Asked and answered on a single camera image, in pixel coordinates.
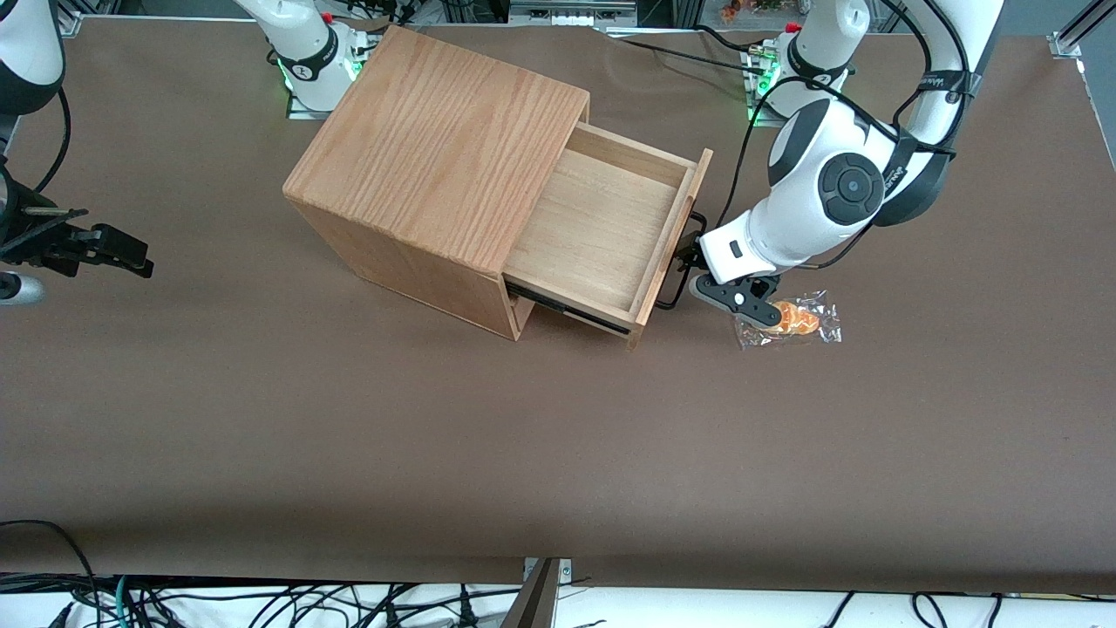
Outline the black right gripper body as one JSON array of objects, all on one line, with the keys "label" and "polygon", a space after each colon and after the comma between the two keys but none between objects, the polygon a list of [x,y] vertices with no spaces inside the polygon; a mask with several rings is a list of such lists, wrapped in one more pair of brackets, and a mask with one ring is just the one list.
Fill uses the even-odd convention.
[{"label": "black right gripper body", "polygon": [[1,257],[7,265],[48,268],[60,276],[77,276],[81,263],[89,261],[84,230],[71,220],[88,214],[86,209],[59,207],[1,166],[3,214],[1,215]]}]

